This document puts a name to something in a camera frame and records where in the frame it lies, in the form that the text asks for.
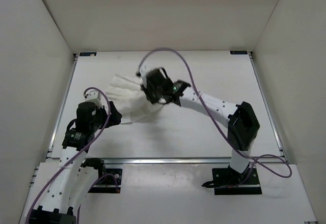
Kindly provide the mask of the white pleated skirt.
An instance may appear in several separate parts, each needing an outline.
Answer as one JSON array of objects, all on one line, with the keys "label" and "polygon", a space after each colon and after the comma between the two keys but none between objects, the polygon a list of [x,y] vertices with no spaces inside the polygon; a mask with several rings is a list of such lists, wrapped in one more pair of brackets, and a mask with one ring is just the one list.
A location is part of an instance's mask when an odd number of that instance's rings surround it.
[{"label": "white pleated skirt", "polygon": [[121,124],[133,124],[162,109],[151,104],[141,90],[142,80],[136,76],[115,74],[105,94],[122,115]]}]

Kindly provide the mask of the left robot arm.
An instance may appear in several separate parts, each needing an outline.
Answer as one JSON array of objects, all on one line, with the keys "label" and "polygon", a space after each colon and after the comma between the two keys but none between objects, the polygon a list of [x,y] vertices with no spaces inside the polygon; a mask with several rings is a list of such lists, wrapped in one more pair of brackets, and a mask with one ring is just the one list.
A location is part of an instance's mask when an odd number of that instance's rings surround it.
[{"label": "left robot arm", "polygon": [[107,177],[104,161],[88,158],[90,145],[106,128],[119,125],[122,115],[114,103],[82,102],[67,125],[56,173],[38,193],[25,223],[78,223],[88,191]]}]

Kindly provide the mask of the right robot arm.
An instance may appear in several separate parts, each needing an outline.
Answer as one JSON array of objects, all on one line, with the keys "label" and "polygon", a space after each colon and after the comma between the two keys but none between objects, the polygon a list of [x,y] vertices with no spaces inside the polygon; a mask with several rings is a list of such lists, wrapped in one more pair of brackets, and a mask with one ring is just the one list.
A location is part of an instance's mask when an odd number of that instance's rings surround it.
[{"label": "right robot arm", "polygon": [[174,103],[207,115],[214,122],[223,125],[227,129],[227,142],[232,147],[228,177],[237,184],[247,177],[251,147],[260,129],[258,119],[249,103],[227,102],[196,91],[195,86],[185,81],[173,82],[164,68],[142,67],[138,71],[138,76],[143,82],[141,90],[152,104]]}]

